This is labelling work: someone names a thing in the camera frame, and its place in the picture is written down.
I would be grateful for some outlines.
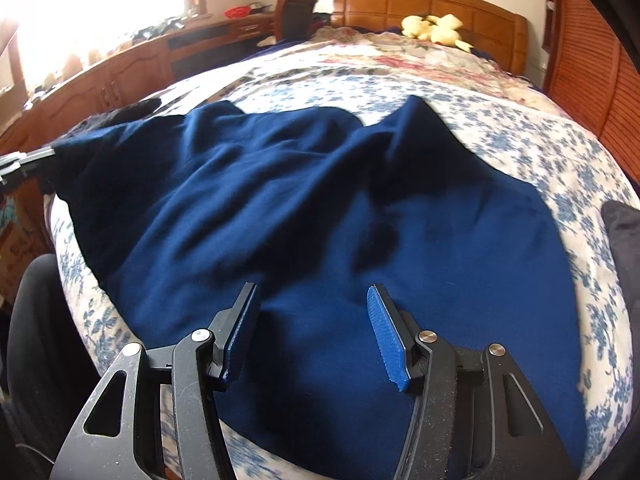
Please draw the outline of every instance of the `red plastic basket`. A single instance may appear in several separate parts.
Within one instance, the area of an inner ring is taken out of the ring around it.
[[[233,9],[225,10],[225,16],[230,20],[236,20],[238,18],[245,18],[251,12],[251,7],[242,6],[242,7],[233,7]]]

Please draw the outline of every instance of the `wooden headboard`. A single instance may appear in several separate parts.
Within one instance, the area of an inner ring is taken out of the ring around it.
[[[334,0],[334,27],[385,30],[412,14],[453,14],[464,23],[464,41],[491,54],[508,72],[521,75],[527,63],[527,20],[483,0]]]

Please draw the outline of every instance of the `bright window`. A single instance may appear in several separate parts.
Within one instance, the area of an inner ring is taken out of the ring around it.
[[[0,18],[20,23],[18,48],[27,86],[62,69],[69,54],[83,61],[103,53],[126,34],[183,14],[184,0],[0,0]]]

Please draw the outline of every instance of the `yellow plush toy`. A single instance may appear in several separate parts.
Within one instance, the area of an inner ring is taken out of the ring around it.
[[[465,52],[471,52],[470,44],[460,39],[457,29],[463,23],[453,14],[447,14],[441,18],[437,16],[407,16],[402,20],[402,34],[408,38],[427,40],[432,43],[441,43],[445,46],[456,46]]]

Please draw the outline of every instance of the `dark trousers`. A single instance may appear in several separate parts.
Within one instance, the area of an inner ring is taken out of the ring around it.
[[[6,376],[9,400],[0,426],[5,422],[16,442],[55,460],[98,373],[66,305],[53,254],[34,260],[20,282],[9,325]],[[18,463],[21,476],[9,478],[49,477],[51,464],[32,450],[0,447],[0,456]]]

